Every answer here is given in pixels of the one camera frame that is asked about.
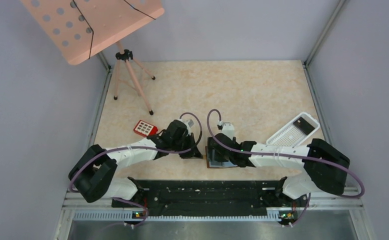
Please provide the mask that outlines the black credit card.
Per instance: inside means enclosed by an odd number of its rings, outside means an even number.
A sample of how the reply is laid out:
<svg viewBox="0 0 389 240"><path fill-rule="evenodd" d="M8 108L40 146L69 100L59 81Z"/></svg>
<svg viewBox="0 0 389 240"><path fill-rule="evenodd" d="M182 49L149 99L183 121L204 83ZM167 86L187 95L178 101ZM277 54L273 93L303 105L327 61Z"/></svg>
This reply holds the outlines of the black credit card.
<svg viewBox="0 0 389 240"><path fill-rule="evenodd" d="M298 128L303 134L308 136L311 134L316 128L311 125L307 120L303 117L299 117L297 120L293 122L293 125Z"/></svg>

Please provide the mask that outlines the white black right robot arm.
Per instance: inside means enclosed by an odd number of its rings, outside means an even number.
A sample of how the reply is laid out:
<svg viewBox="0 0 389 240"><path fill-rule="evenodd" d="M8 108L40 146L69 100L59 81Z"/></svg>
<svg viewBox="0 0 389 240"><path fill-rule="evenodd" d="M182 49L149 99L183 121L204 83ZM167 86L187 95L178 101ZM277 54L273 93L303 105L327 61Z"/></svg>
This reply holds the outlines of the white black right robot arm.
<svg viewBox="0 0 389 240"><path fill-rule="evenodd" d="M310 144L300 146L272 146L256 141L237 143L235 138L218 133L211 138L209 145L240 168L298 170L299 174L280 180L277 195L296 200L314 192L336 196L344 193L350 159L323 139L314 138Z"/></svg>

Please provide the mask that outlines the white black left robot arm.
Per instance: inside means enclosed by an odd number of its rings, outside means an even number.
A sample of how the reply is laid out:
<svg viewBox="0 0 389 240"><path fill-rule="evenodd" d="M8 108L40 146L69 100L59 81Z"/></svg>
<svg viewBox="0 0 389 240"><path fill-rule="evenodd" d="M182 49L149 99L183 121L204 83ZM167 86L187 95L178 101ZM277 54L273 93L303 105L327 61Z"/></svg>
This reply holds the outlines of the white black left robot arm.
<svg viewBox="0 0 389 240"><path fill-rule="evenodd" d="M87 203L101 198L120 198L132 201L142 187L130 177L116 177L118 170L170 154L181 158L200 157L198 142L191 131L192 120L173 120L165 130L117 148L90 146L70 170L69 189L78 192Z"/></svg>

